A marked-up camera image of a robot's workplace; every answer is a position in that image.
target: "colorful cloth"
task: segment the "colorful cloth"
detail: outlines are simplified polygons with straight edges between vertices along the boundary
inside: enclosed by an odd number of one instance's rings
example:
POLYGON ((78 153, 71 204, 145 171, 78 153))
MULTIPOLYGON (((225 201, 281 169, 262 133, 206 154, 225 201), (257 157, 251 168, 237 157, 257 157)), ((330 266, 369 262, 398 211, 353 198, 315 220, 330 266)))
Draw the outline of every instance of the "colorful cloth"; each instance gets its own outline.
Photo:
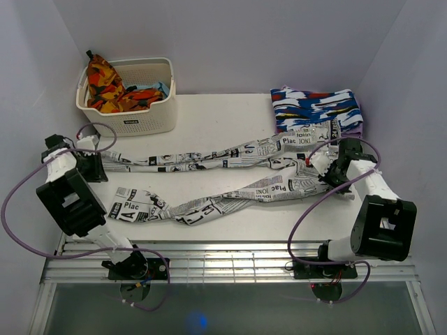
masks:
POLYGON ((362 138, 362 134, 363 134, 363 123, 359 124, 358 126, 349 131, 345 131, 344 133, 342 133, 342 137, 362 138))
POLYGON ((156 82, 152 85, 137 85, 136 89, 158 89, 159 91, 162 91, 166 97, 169 96, 169 88, 162 82, 156 82))
POLYGON ((103 57, 87 52, 90 62, 87 67, 91 98, 87 106, 109 114, 148 110, 151 103, 166 98, 158 89, 124 88, 122 78, 103 57))
POLYGON ((336 119, 342 134, 362 124, 360 108, 350 89, 333 93, 272 89, 277 131, 292 131, 336 119))

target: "white wall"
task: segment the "white wall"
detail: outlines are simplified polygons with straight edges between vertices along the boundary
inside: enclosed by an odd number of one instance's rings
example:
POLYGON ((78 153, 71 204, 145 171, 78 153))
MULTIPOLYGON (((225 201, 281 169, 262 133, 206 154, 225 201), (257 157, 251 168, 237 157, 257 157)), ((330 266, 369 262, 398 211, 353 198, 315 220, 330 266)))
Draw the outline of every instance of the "white wall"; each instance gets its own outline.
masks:
MULTIPOLYGON (((73 135, 84 122, 75 84, 84 61, 51 0, 1 0, 0 199, 40 163, 45 137, 73 135)), ((9 223, 32 246, 53 252, 60 229, 36 196, 45 173, 10 203, 9 223)), ((26 334, 44 259, 0 229, 0 334, 26 334)))
POLYGON ((384 176, 418 207, 412 254, 438 334, 447 334, 447 3, 408 0, 357 97, 384 176))
POLYGON ((180 93, 357 87, 405 0, 54 0, 76 45, 166 56, 180 93))

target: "newspaper print fabric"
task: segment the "newspaper print fabric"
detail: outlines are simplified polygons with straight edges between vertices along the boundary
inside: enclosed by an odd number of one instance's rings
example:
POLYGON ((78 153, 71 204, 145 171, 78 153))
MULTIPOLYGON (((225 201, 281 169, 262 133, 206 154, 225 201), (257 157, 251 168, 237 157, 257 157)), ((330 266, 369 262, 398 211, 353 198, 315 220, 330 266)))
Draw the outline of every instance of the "newspaper print fabric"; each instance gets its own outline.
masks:
POLYGON ((290 160, 304 160, 305 152, 311 151, 316 143, 324 142, 329 137, 337 138, 339 134, 337 122, 329 121, 319 127, 280 133, 222 151, 189 152, 142 158, 130 157, 116 151, 103 151, 101 155, 104 170, 114 172, 185 172, 252 166, 278 169, 287 166, 290 160))
POLYGON ((329 137, 336 138, 338 134, 337 131, 331 133, 330 128, 301 129, 223 151, 149 156, 146 159, 105 152, 103 164, 108 171, 180 172, 255 165, 277 170, 273 175, 236 191, 192 200, 176 207, 149 191, 118 188, 109 217, 127 222, 173 219, 185 225, 197 225, 256 202, 301 199, 326 192, 330 187, 318 180, 318 172, 307 167, 305 159, 315 144, 329 137))
POLYGON ((192 200, 176 207, 171 207, 155 193, 120 187, 108 216, 127 222, 173 219, 185 225, 197 225, 256 202, 302 199, 326 192, 329 188, 318 180, 318 173, 313 168, 306 167, 304 161, 295 161, 292 166, 244 188, 192 200))

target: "blue patterned cloth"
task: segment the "blue patterned cloth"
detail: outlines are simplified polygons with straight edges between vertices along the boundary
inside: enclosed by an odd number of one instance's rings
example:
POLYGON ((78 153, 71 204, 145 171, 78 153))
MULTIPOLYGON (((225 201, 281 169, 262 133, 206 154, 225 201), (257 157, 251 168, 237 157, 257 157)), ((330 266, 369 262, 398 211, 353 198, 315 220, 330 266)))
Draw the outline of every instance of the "blue patterned cloth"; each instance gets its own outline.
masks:
POLYGON ((165 94, 165 99, 169 97, 169 88, 162 82, 156 82, 152 85, 136 85, 136 89, 158 89, 159 91, 162 91, 165 94))
POLYGON ((272 89, 274 116, 279 133, 337 119, 342 133, 355 131, 363 122, 350 89, 333 93, 272 89))

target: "glass panel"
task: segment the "glass panel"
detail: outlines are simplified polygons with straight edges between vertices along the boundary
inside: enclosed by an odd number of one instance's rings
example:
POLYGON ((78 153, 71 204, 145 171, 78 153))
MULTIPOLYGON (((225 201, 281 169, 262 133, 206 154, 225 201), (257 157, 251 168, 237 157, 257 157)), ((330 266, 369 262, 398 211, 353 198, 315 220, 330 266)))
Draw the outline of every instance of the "glass panel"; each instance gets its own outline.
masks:
MULTIPOLYGON (((344 295, 357 285, 344 283, 344 295)), ((153 285, 143 304, 165 289, 153 285)), ((172 285, 164 306, 147 313, 111 299, 118 284, 59 284, 45 333, 421 334, 405 283, 368 283, 333 306, 282 296, 314 298, 306 283, 172 285)))

